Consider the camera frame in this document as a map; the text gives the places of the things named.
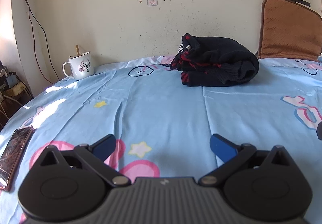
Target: phone screen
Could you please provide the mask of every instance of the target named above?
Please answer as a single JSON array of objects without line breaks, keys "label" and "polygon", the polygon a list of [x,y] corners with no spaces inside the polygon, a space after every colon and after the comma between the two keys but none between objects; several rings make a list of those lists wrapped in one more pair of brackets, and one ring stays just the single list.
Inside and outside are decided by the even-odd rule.
[{"label": "phone screen", "polygon": [[17,129],[9,140],[0,158],[0,189],[5,189],[9,182],[9,177],[14,174],[17,160],[20,159],[25,143],[29,140],[34,129],[32,126]]}]

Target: brown cushion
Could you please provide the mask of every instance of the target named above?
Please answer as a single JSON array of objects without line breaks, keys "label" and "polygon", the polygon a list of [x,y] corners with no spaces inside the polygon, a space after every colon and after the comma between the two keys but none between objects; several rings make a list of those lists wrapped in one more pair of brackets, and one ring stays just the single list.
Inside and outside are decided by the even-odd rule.
[{"label": "brown cushion", "polygon": [[322,48],[319,14],[289,0],[264,0],[259,59],[317,60]]}]

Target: mug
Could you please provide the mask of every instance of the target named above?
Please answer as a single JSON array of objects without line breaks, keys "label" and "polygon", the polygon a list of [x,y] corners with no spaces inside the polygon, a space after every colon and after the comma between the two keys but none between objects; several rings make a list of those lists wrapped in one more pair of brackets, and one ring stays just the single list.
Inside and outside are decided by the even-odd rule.
[{"label": "mug", "polygon": [[[68,78],[81,80],[87,78],[94,74],[94,67],[91,64],[91,52],[85,52],[79,56],[74,56],[68,59],[68,62],[65,62],[62,65],[62,71]],[[66,74],[65,65],[70,64],[71,71],[73,76]]]}]

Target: yellow star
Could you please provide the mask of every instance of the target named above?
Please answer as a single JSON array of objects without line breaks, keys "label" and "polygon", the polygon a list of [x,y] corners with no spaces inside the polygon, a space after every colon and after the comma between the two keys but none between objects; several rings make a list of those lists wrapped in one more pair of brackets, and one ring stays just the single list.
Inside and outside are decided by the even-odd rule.
[{"label": "yellow star", "polygon": [[100,107],[105,106],[105,105],[107,105],[107,103],[106,103],[105,101],[101,101],[101,102],[97,102],[97,103],[94,105],[94,107],[96,107],[96,108],[100,108]]},{"label": "yellow star", "polygon": [[145,141],[142,141],[139,144],[132,144],[131,150],[128,152],[129,155],[137,155],[139,158],[143,158],[145,153],[148,153],[152,150]]}]

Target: bed sheet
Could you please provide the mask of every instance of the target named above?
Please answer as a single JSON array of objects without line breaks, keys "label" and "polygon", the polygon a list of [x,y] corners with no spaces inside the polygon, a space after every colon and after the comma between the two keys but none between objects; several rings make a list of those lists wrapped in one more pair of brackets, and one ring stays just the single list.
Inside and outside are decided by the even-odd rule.
[{"label": "bed sheet", "polygon": [[322,121],[320,65],[261,59],[259,73],[247,84],[190,88],[181,84],[179,71],[156,65],[162,59],[104,65],[81,81],[64,79],[9,120],[0,133],[0,154],[16,128],[32,124],[37,130],[12,191],[0,193],[1,224],[24,219],[17,190],[45,146],[73,149],[109,133],[117,148],[105,163],[132,181],[137,176],[199,179],[221,165],[209,147],[214,133],[258,149],[284,145],[313,189],[305,217],[322,223],[322,141],[316,135]]}]

